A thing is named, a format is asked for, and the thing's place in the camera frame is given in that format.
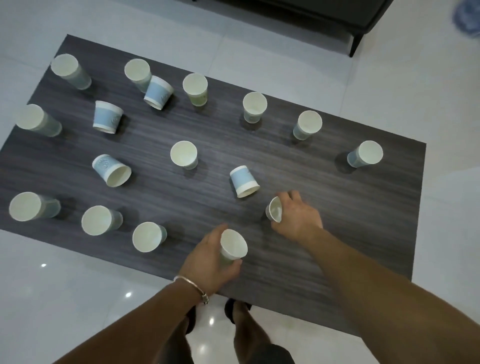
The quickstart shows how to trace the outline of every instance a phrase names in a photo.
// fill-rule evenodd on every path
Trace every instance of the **paper cup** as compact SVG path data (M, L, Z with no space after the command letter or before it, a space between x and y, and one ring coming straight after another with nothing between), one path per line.
M207 103L207 88L206 77L199 73L191 73L183 79L183 90L194 106L203 106Z
M93 128L108 134L115 134L123 110L105 101L95 101Z
M248 253L248 245L243 236L235 230L226 229L220 238L221 254L228 260L243 258Z
M270 221L282 221L282 203L280 202L280 198L278 196L270 201L265 209L265 213Z
M35 104L23 106L17 114L17 126L46 136L56 136L62 130L61 124Z
M60 54L52 61L50 67L53 73L72 84L79 90L86 90L92 84L92 79L83 70L77 59L71 54Z
M162 110L170 96L173 94L173 87L160 77L152 76L148 85L144 101L151 107Z
M52 218L60 212L60 202L52 197L22 192L10 202L8 212L17 221L29 221L37 218Z
M152 74L147 61L135 58L125 65L125 76L143 93L147 92Z
M118 187L124 184L132 174L130 167L108 154L102 154L95 158L92 167L103 178L108 187Z
M298 140L305 140L322 128L322 117L318 112L307 110L300 114L297 125L293 128L293 135Z
M232 179L238 198L246 197L260 188L247 166L236 167L230 172L230 178Z
M243 117L246 122L255 124L267 110L267 99L260 92L250 92L243 98Z
M154 222L144 222L133 232L133 246L142 253L148 253L157 248L167 238L167 230Z
M380 144L373 140L367 140L348 154L347 162L352 167L358 168L368 166L369 164L376 164L382 160L383 156L384 151Z
M101 235L107 231L116 230L122 223L122 214L105 206L93 206L82 216L82 229L88 235Z
M193 143L182 140L174 144L170 150L170 158L177 166L192 170L198 164L197 148Z

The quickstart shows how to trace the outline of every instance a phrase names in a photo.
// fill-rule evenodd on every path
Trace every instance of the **shorts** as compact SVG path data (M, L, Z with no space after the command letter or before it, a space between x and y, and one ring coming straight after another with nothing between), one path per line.
M287 349L275 344L262 344L252 354L248 364L295 364Z

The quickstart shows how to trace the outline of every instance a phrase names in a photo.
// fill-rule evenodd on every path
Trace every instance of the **person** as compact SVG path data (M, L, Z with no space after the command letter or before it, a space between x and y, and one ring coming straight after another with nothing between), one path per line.
M480 326L428 291L344 244L323 228L316 209L298 191L278 194L282 220L272 228L306 249L330 282L341 307L381 363L480 363ZM227 226L206 234L187 256L179 276L151 299L60 358L72 363L191 364L185 334L195 307L240 273L241 260L218 262ZM291 364L289 352L271 343L246 303L230 299L240 364Z

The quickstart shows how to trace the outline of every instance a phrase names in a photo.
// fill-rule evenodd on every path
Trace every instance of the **bracelet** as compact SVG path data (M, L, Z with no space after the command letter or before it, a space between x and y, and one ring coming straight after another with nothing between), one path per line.
M194 286L197 291L200 293L200 295L202 296L202 301L204 302L204 304L207 304L208 301L209 301L209 298L207 296L207 294L205 292L203 292L200 287L198 287L195 283L193 283L191 280L189 280L188 278L185 278L184 276L176 276L173 281L175 282L178 278L181 278L183 279L184 281L187 281L189 282L192 286Z

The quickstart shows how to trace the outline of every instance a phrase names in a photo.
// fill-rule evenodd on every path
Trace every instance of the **black slipper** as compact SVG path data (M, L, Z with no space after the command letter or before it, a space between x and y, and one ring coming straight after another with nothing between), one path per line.
M185 335L188 335L193 331L193 328L195 327L195 321L197 320L196 306L193 306L190 311L187 312L186 316L188 317L188 327Z
M236 300L234 300L233 298L229 298L227 303L225 304L225 316L232 322L232 324L235 324L235 322L233 322L233 304L235 303L235 301ZM252 305L249 303L245 303L245 305L250 311Z

